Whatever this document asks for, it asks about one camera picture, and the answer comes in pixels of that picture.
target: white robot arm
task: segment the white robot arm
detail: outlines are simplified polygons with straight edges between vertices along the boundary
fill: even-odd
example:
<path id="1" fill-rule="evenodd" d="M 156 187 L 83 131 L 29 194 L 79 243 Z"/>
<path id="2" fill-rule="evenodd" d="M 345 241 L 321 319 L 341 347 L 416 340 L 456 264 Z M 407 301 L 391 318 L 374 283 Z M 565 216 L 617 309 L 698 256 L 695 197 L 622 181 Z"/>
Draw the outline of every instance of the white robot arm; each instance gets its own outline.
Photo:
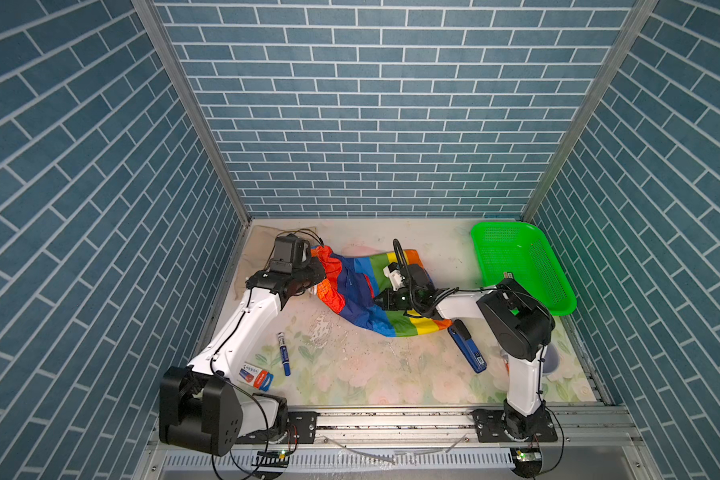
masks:
<path id="1" fill-rule="evenodd" d="M 518 439 L 532 436 L 540 422 L 547 424 L 538 393 L 540 358 L 554 328 L 546 309 L 512 279 L 478 292 L 436 290 L 420 266 L 404 262 L 399 242 L 394 243 L 398 258 L 403 258 L 402 268 L 397 264 L 388 267 L 394 270 L 394 288 L 381 292 L 374 302 L 384 310 L 486 320 L 510 355 L 506 431 Z M 252 397 L 238 397 L 240 388 L 232 381 L 256 339 L 268 330 L 288 298 L 325 278 L 326 272 L 319 260 L 311 257 L 306 240 L 292 234 L 278 237 L 269 268 L 248 279 L 240 304 L 208 346 L 187 367 L 171 367 L 163 376 L 160 440 L 223 456 L 239 436 L 261 430 L 268 436 L 282 433 L 286 400 L 264 394 L 258 394 L 257 402 Z"/>
<path id="2" fill-rule="evenodd" d="M 163 375 L 160 440 L 222 456 L 241 435 L 273 428 L 281 432 L 286 400 L 263 394 L 257 401 L 238 398 L 237 391 L 242 390 L 232 380 L 288 298 L 325 278 L 307 240 L 293 234 L 277 237 L 269 267 L 246 281 L 240 304 L 211 343 L 187 367 L 173 366 Z"/>

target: colorful cloth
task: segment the colorful cloth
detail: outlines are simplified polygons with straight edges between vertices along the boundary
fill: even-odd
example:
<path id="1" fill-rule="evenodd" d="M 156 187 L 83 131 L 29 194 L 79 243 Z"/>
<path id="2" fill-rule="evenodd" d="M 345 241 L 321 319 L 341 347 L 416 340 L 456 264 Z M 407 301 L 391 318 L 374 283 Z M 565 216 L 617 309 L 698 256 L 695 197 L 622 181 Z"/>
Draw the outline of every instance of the colorful cloth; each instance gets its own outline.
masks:
<path id="1" fill-rule="evenodd" d="M 409 264 L 422 265 L 416 250 L 406 250 Z M 316 246 L 312 254 L 326 269 L 326 279 L 317 285 L 317 296 L 331 310 L 364 329 L 384 336 L 414 336 L 451 326 L 450 320 L 410 318 L 404 312 L 384 311 L 373 299 L 392 284 L 384 268 L 397 261 L 394 253 L 348 258 L 333 253 L 330 246 Z"/>

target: mounting plate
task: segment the mounting plate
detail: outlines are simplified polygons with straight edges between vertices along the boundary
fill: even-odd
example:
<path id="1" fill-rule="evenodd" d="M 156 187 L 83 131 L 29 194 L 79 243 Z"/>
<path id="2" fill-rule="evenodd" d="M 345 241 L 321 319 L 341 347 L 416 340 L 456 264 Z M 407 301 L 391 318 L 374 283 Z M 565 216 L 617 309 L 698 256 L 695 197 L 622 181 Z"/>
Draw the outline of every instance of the mounting plate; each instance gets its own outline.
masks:
<path id="1" fill-rule="evenodd" d="M 296 426 L 298 435 L 298 443 L 301 445 L 315 443 L 315 430 L 317 428 L 317 412 L 288 412 L 288 423 Z M 273 444 L 288 443 L 288 435 L 273 440 L 269 439 Z M 239 445 L 264 445 L 263 430 L 251 432 L 246 436 L 238 437 L 235 444 Z"/>
<path id="2" fill-rule="evenodd" d="M 539 443 L 557 442 L 557 431 L 552 423 L 552 418 L 549 412 L 544 412 L 544 414 L 547 417 L 547 425 L 538 432 L 536 438 Z M 503 409 L 478 408 L 472 411 L 472 419 L 480 443 L 518 442 L 524 440 L 524 438 L 512 438 L 507 434 L 504 427 Z"/>

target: green plastic basket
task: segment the green plastic basket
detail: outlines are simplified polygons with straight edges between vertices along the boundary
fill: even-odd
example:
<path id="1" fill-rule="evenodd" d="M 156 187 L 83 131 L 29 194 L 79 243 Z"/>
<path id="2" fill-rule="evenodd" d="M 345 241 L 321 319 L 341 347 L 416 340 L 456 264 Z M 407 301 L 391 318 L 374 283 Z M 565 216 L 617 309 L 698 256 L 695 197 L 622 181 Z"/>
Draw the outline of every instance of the green plastic basket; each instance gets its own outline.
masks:
<path id="1" fill-rule="evenodd" d="M 495 285 L 512 274 L 552 315 L 568 315 L 576 309 L 574 291 L 547 237 L 536 226 L 483 222 L 472 227 L 472 241 L 483 286 Z"/>

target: brick wallpaper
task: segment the brick wallpaper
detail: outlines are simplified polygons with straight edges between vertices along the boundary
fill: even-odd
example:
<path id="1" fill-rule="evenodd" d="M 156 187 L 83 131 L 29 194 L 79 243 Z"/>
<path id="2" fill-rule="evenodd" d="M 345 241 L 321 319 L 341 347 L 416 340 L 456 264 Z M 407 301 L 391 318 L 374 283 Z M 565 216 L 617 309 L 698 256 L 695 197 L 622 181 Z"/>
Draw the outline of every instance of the brick wallpaper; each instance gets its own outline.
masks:
<path id="1" fill-rule="evenodd" d="M 311 217 L 518 217 L 632 3 L 158 0 L 252 215 Z"/>
<path id="2" fill-rule="evenodd" d="M 660 0 L 537 219 L 666 478 L 720 478 L 720 0 Z"/>
<path id="3" fill-rule="evenodd" d="M 133 473 L 239 228 L 129 0 L 0 0 L 0 480 Z"/>

